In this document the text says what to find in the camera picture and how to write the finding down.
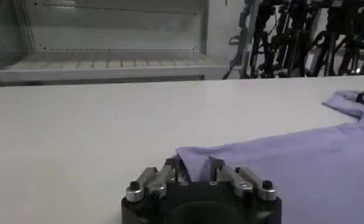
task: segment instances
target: shelf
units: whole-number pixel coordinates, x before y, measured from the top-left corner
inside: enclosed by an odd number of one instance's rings
[[[227,63],[219,63],[195,52],[37,52],[0,70],[0,80],[26,82],[219,75],[227,69]]]

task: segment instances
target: purple cloth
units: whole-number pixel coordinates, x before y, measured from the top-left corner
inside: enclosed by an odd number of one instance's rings
[[[192,181],[208,180],[209,156],[272,180],[284,224],[364,224],[364,105],[357,95],[339,91],[324,103],[358,118],[355,123],[177,153]]]

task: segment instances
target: white tabletop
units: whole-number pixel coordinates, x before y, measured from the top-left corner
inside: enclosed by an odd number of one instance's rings
[[[364,77],[0,88],[0,224],[115,224],[126,185],[182,145],[347,121]]]

